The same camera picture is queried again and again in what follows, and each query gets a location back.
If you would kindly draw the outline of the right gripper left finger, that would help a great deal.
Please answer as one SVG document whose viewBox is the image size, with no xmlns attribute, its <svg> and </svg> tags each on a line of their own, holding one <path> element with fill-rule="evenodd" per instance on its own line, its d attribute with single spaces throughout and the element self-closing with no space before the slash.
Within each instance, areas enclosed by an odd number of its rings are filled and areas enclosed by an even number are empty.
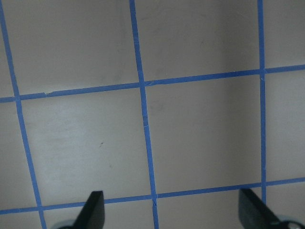
<svg viewBox="0 0 305 229">
<path fill-rule="evenodd" d="M 105 223 L 103 191 L 93 191 L 75 220 L 64 220 L 52 229 L 102 229 Z"/>
</svg>

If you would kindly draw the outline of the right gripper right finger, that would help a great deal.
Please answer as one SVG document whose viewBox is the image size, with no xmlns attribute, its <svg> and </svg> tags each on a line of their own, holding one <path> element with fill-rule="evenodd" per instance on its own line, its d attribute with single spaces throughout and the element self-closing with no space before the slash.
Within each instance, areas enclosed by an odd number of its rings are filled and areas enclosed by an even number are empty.
<svg viewBox="0 0 305 229">
<path fill-rule="evenodd" d="M 251 190 L 240 189 L 238 218 L 244 229 L 303 229 L 304 224 L 295 220 L 281 220 Z"/>
</svg>

